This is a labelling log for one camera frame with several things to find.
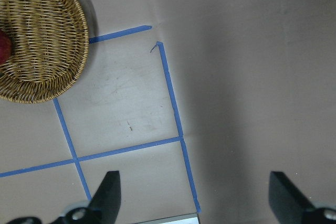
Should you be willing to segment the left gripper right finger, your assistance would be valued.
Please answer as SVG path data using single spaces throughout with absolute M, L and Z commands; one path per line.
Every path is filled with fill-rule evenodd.
M 268 202 L 279 223 L 335 223 L 335 209 L 314 206 L 284 172 L 270 172 Z

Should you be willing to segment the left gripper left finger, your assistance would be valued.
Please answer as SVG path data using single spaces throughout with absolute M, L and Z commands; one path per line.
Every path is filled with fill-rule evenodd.
M 118 171 L 106 173 L 87 206 L 69 210 L 53 221 L 56 224 L 113 224 L 121 206 L 121 180 Z

